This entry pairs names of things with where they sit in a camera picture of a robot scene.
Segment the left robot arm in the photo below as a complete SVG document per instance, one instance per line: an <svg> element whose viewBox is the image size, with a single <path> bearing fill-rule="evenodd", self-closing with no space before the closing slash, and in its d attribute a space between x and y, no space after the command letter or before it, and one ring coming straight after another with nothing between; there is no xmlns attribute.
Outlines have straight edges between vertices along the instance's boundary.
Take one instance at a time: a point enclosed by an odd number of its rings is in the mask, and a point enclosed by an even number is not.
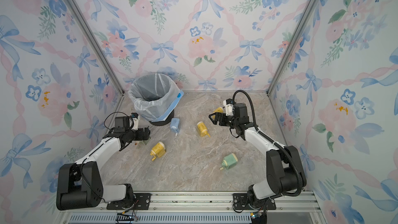
<svg viewBox="0 0 398 224"><path fill-rule="evenodd" d="M101 142L83 158L64 164L59 169L56 207L60 211L97 207L107 203L116 209L130 210L137 206L131 184L104 185L100 170L117 152L135 141L150 138L148 127L139 128L140 116L116 117L115 126Z"/></svg>

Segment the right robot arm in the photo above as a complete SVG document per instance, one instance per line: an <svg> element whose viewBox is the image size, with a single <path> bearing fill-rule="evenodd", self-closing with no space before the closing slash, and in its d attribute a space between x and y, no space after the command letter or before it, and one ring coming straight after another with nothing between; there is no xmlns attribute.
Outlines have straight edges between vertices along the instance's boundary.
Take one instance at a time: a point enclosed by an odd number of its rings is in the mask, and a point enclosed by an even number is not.
<svg viewBox="0 0 398 224"><path fill-rule="evenodd" d="M260 208L267 200L282 196L299 196L306 186L306 177L298 150L265 134L257 125L256 115L249 117L246 104L232 102L224 107L225 112L210 114L210 121L235 131L235 138L252 144L266 158L265 179L251 185L247 191L251 207Z"/></svg>

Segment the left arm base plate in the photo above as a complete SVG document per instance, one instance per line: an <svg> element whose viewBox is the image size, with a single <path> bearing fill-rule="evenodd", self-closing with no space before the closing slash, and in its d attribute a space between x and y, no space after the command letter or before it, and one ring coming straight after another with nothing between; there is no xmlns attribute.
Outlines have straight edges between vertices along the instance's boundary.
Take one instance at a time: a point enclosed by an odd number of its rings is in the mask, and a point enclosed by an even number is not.
<svg viewBox="0 0 398 224"><path fill-rule="evenodd" d="M134 193L132 196L126 196L123 200L108 203L106 209L118 211L149 210L151 197L151 193Z"/></svg>

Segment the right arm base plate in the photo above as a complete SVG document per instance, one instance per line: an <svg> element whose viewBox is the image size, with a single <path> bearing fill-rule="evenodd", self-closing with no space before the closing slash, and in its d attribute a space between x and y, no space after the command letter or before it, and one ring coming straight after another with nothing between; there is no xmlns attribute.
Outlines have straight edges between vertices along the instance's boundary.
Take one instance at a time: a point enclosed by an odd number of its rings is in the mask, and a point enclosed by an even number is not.
<svg viewBox="0 0 398 224"><path fill-rule="evenodd" d="M234 193L232 196L233 196L233 209L238 212L245 210L251 210L251 211L276 210L275 201L270 198L258 200L252 195L248 196L247 193Z"/></svg>

